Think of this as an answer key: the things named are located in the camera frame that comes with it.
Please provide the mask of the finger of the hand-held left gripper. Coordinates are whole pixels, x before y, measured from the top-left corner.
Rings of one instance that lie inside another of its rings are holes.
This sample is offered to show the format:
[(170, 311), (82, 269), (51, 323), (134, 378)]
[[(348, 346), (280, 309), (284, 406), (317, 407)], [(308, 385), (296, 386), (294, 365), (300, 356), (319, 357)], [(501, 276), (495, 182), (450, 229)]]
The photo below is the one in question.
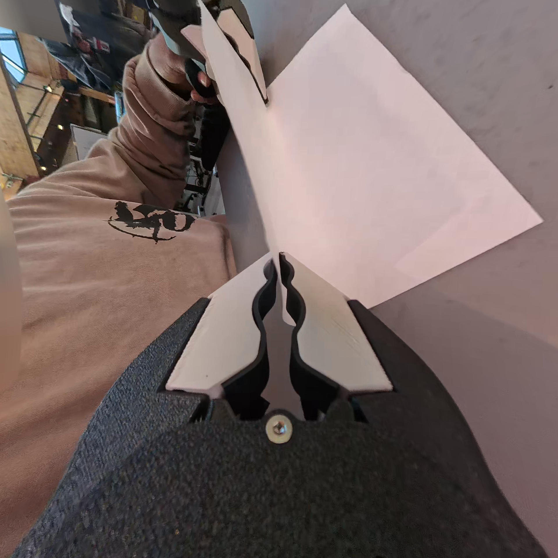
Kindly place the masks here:
[(183, 37), (185, 37), (186, 41), (192, 45), (195, 51), (198, 53), (196, 54), (197, 60), (205, 60), (206, 59), (206, 49), (203, 41), (202, 29), (200, 25), (190, 24), (180, 30)]
[(246, 9), (220, 9), (217, 24), (232, 41), (236, 52), (249, 69), (265, 104), (269, 102), (254, 31)]

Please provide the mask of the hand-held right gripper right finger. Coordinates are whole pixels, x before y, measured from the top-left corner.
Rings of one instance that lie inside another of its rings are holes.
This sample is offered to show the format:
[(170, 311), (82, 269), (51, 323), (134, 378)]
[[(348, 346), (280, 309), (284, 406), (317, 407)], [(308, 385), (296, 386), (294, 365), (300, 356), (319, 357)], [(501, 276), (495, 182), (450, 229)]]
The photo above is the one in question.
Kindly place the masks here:
[(279, 254), (285, 309), (295, 323), (289, 378), (307, 421), (323, 420), (357, 396), (390, 393), (390, 381), (351, 303), (339, 289), (287, 252)]

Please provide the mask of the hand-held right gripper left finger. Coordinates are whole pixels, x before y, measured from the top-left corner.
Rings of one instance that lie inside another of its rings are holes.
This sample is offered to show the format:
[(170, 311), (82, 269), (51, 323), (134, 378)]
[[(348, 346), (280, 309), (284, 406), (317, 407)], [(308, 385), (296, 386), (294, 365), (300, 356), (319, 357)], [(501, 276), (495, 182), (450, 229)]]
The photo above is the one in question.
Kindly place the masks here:
[(242, 420), (258, 420), (269, 402), (263, 320), (276, 302), (277, 270), (265, 255), (214, 291), (166, 381), (167, 391), (222, 399)]

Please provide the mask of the white paper sheet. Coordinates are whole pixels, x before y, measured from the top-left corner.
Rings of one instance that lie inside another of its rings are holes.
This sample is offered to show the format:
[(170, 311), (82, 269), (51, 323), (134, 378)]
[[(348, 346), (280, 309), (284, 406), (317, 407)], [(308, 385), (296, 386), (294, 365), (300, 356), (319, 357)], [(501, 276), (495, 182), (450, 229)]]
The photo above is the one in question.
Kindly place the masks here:
[(543, 222), (347, 5), (276, 77), (267, 104), (200, 9), (272, 252), (370, 308)]

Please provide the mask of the person's left forearm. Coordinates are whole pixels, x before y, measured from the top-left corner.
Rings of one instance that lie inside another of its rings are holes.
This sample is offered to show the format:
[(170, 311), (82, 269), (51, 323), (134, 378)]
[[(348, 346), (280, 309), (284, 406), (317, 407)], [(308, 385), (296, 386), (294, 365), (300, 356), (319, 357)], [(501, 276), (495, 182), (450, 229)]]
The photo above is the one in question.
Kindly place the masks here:
[(194, 102), (183, 100), (158, 76), (149, 45), (124, 69), (126, 113), (109, 135), (114, 199), (173, 209), (185, 189)]

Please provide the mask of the grey desk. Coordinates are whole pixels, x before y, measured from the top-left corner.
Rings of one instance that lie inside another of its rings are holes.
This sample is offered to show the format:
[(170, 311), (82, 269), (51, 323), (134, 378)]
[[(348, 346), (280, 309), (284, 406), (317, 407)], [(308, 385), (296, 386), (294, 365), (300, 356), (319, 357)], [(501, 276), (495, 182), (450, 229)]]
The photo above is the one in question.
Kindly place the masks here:
[(557, 557), (557, 1), (347, 1), (543, 218), (372, 308), (436, 373)]

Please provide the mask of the person's left hand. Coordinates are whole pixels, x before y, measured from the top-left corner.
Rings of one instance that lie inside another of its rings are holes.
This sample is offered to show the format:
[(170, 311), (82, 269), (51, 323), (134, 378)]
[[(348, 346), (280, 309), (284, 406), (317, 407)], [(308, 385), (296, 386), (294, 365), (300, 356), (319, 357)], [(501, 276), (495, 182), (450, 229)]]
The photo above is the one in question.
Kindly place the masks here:
[(183, 100), (192, 100), (201, 104), (219, 104), (215, 96), (205, 98), (201, 96), (187, 79), (185, 73), (185, 61), (172, 52), (162, 35), (157, 35), (150, 41), (149, 58), (158, 76), (166, 86)]

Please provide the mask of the white rolling whiteboard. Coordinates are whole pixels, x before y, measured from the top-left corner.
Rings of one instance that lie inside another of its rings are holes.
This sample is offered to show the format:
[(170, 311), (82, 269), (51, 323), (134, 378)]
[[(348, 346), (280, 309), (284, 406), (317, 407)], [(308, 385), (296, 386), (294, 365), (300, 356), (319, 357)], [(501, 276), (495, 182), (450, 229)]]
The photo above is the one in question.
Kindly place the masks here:
[(71, 144), (78, 161), (87, 157), (95, 143), (107, 137), (105, 133), (97, 129), (79, 126), (74, 123), (70, 125), (70, 130)]

